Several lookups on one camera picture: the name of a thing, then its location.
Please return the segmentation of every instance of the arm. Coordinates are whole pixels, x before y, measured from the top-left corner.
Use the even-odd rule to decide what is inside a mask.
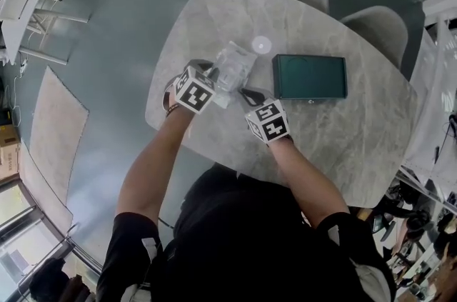
[[[336,186],[300,153],[292,141],[269,144],[292,194],[314,228],[334,213],[349,213]]]
[[[116,214],[139,213],[156,225],[174,161],[194,114],[180,106],[165,119],[156,137],[140,153],[126,175]]]
[[[450,242],[448,242],[446,244],[446,247],[444,248],[443,258],[441,259],[441,263],[445,263],[446,259],[448,258],[449,244],[450,244]]]

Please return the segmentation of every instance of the bracelet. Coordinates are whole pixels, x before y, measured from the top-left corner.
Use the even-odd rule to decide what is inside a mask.
[[[176,108],[179,108],[180,105],[178,103],[173,104],[172,106],[169,107],[168,111],[166,111],[165,118],[170,115],[170,113],[175,110]]]
[[[291,141],[293,144],[295,144],[295,142],[293,142],[293,138],[291,137],[290,134],[286,134],[284,137],[281,137],[280,139],[288,139],[289,141]]]

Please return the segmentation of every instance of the small white object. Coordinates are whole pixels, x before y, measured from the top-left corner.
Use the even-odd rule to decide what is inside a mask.
[[[252,41],[252,49],[257,54],[268,54],[271,51],[271,41],[265,36],[257,36]]]
[[[22,65],[21,67],[19,68],[19,73],[21,74],[21,76],[24,74],[26,68],[27,68],[27,62],[28,60],[25,59],[23,62],[22,62]]]
[[[215,83],[192,66],[174,82],[176,103],[200,114],[215,96]]]
[[[270,100],[245,115],[249,128],[265,144],[287,136],[290,132],[287,115],[279,100]]]
[[[153,261],[157,256],[156,240],[154,240],[154,237],[150,237],[141,239],[141,242],[148,252],[149,260]]]
[[[18,20],[27,0],[0,0],[0,21]]]

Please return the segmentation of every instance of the floor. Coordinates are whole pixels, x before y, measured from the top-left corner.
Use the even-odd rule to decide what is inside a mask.
[[[368,6],[395,9],[407,23],[410,42],[403,68],[410,76],[421,40],[421,0],[330,0],[331,15],[341,18]],[[111,235],[117,196],[124,176],[156,131],[144,120],[146,98],[156,60],[176,17],[187,0],[64,0],[57,11],[90,16],[87,25],[55,25],[46,50],[68,58],[67,66],[49,64],[69,90],[89,110],[71,175],[67,205],[79,223],[73,239],[103,263]],[[36,46],[36,37],[30,40]],[[29,59],[24,77],[16,81],[21,106],[20,134],[29,145],[31,122],[45,61]],[[4,69],[12,86],[18,66]],[[191,184],[211,162],[181,149],[161,217],[174,224]],[[168,243],[171,230],[159,226]]]

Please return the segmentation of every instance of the table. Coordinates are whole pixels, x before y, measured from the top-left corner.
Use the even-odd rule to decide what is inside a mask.
[[[341,190],[350,206],[374,207],[400,166],[413,128],[416,93],[372,45],[330,16],[297,0],[189,0],[166,40],[146,105],[158,129],[166,82],[190,59],[215,61],[229,41],[250,49],[256,36],[273,48],[260,56],[248,85],[273,92],[272,58],[281,54],[346,57],[348,97],[310,104],[282,101],[296,146]],[[215,103],[183,145],[262,181],[283,183],[268,148],[249,132],[239,103]]]
[[[36,5],[38,4],[38,2],[39,0],[27,0],[26,5],[21,13],[20,19],[3,21],[3,24],[1,25],[1,32],[3,33],[3,38],[6,46],[6,54],[8,55],[7,61],[11,62],[11,64],[14,64],[18,52],[22,52],[24,54],[39,57],[40,59],[46,59],[48,61],[66,65],[66,61],[45,54],[42,51],[36,51],[21,46],[21,42],[24,37],[24,34],[26,33],[26,30],[31,29],[32,31],[35,31],[38,34],[47,35],[47,29],[45,29],[41,25],[41,22],[38,20],[38,15],[46,15],[52,16],[54,18],[80,21],[81,23],[87,23],[89,20],[80,19],[73,16],[67,16],[65,14],[56,13],[55,11],[37,9]],[[38,28],[34,28],[29,25],[32,16],[34,17],[35,23],[37,24]]]

